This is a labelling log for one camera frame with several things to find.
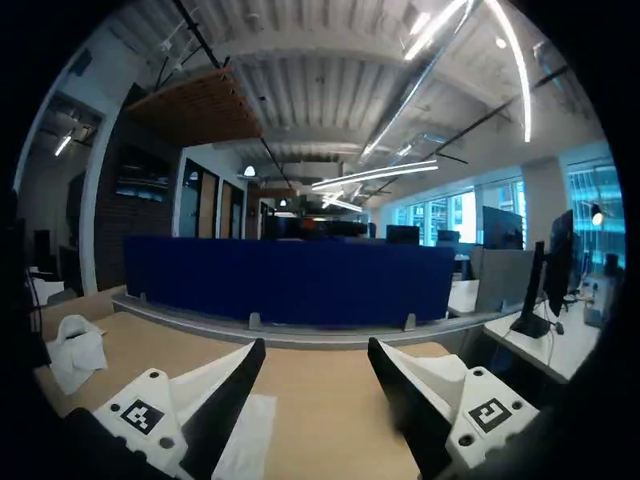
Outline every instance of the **blue partition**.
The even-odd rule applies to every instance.
[[[125,240],[130,295],[246,322],[401,326],[445,316],[454,251],[416,245],[261,242],[204,238]]]

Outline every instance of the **wooden acoustic baffle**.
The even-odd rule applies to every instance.
[[[260,138],[260,125],[231,67],[168,86],[128,107],[137,123],[177,146]]]

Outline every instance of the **white ceiling beam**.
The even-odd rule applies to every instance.
[[[275,30],[264,30],[242,40],[233,40],[213,46],[219,58],[229,55],[241,59],[250,55],[255,58],[289,57],[294,54],[317,54],[324,57],[357,58],[397,68],[405,68],[400,42],[389,42],[384,38],[359,35],[350,30],[332,31],[317,29],[311,32],[291,30],[286,34]],[[194,57],[190,68],[206,65],[203,56]],[[438,60],[434,77],[455,86],[461,92],[495,108],[503,103],[499,92],[473,80],[470,72],[457,65],[447,56]]]

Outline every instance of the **wooden desk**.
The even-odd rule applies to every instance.
[[[457,317],[464,317],[475,311],[475,299],[478,296],[479,280],[466,280],[451,283],[447,311]]]
[[[38,378],[57,412],[94,410],[144,370],[183,374],[239,348],[118,313],[103,329],[107,370],[95,372],[65,397],[48,369]],[[447,354],[437,343],[402,347],[411,355]],[[390,424],[389,407],[365,350],[267,348],[253,394],[278,399],[265,479],[416,478],[404,438]]]
[[[498,343],[546,372],[553,379],[560,383],[567,383],[594,348],[600,333],[599,329],[584,323],[583,308],[584,303],[575,303],[569,307],[569,313],[563,308],[560,317],[556,318],[547,306],[549,319],[562,324],[565,329],[564,335],[558,335],[553,326],[549,333],[540,338],[527,337],[510,330],[509,327],[520,317],[521,312],[487,322],[483,330]],[[544,318],[544,304],[538,305],[534,312]]]

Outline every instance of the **pipe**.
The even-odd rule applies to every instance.
[[[362,154],[358,163],[363,165],[366,162],[366,159],[369,155],[375,150],[376,146],[380,143],[382,138],[389,131],[389,128],[395,123],[396,120],[400,117],[400,114],[404,111],[411,99],[415,96],[416,92],[420,85],[424,83],[426,78],[429,76],[431,71],[433,70],[436,62],[440,59],[440,57],[445,53],[446,49],[449,47],[451,42],[454,40],[462,26],[466,23],[466,20],[469,18],[472,9],[476,5],[474,0],[469,0],[466,4],[466,10],[462,19],[454,29],[449,28],[445,30],[443,34],[443,39],[440,42],[440,48],[435,53],[435,55],[426,62],[426,65],[420,69],[420,73],[417,74],[413,79],[409,80],[406,87],[402,89],[402,93],[397,98],[395,102],[392,102],[385,111],[385,114],[382,116],[381,121],[376,125],[374,132],[367,140],[364,149],[362,150]]]
[[[561,75],[564,75],[567,71],[569,70],[569,67],[567,65],[561,66],[560,68],[558,68],[555,72],[553,72],[552,74],[547,75],[546,77],[541,78],[537,83],[535,83],[532,87],[531,87],[531,91],[534,91],[538,88],[540,88],[541,86],[546,85],[549,82],[552,82],[553,80],[555,80],[557,77],[560,77]],[[502,105],[500,105],[499,107],[493,109],[491,112],[489,112],[488,114],[486,114],[485,116],[479,118],[478,120],[476,120],[475,122],[473,122],[471,125],[469,125],[467,128],[465,128],[463,131],[457,133],[456,135],[454,135],[453,137],[451,137],[449,140],[447,140],[446,142],[444,142],[442,145],[440,145],[438,148],[436,148],[433,152],[431,152],[430,154],[428,154],[426,157],[424,157],[423,161],[428,160],[429,157],[433,157],[436,154],[440,154],[440,151],[443,150],[445,147],[447,147],[448,145],[451,145],[451,143],[455,142],[456,140],[459,140],[461,137],[465,136],[466,134],[468,134],[469,132],[471,132],[472,130],[474,130],[475,128],[479,127],[481,124],[483,124],[484,122],[486,122],[487,120],[489,120],[490,118],[494,117],[495,115],[499,114],[501,111],[503,111],[505,108],[507,108],[509,105],[511,105],[513,102],[515,102],[518,98],[520,98],[522,94],[517,94],[514,95],[513,97],[511,97],[509,100],[507,100],[506,102],[504,102]],[[383,186],[381,186],[380,188],[378,188],[375,192],[371,193],[364,202],[362,202],[360,204],[360,206],[363,206],[365,203],[367,203],[371,197],[373,197],[374,195],[376,195],[378,192],[380,192],[382,189],[388,187],[389,185],[391,185],[393,182],[395,182],[396,180],[398,180],[398,177],[396,178],[392,178],[391,180],[389,180],[387,183],[385,183]]]
[[[211,48],[209,48],[209,46],[206,44],[205,38],[200,33],[200,30],[198,30],[198,25],[196,25],[194,20],[191,18],[191,15],[189,15],[189,12],[186,11],[185,6],[182,4],[182,2],[180,2],[180,0],[173,0],[173,2],[175,7],[178,9],[178,12],[180,12],[180,15],[182,15],[182,18],[185,19],[187,28],[193,32],[196,39],[200,42],[200,45],[202,45],[202,48],[204,49],[206,56],[209,57],[209,60],[211,60],[211,63],[214,64],[214,67],[219,69],[220,62],[218,62],[218,60],[214,55],[214,52],[212,52]]]
[[[286,184],[289,186],[289,188],[291,188],[293,190],[294,188],[291,186],[291,183],[289,182],[289,179],[286,177],[285,171],[282,169],[281,165],[278,162],[276,162],[273,154],[271,153],[271,149],[266,144],[266,141],[265,141],[265,139],[263,137],[260,137],[260,142],[262,142],[262,144],[264,145],[265,150],[268,153],[269,158],[271,159],[271,161],[274,163],[274,165],[276,165],[278,170],[280,170],[280,175],[282,175],[282,178],[285,179]]]

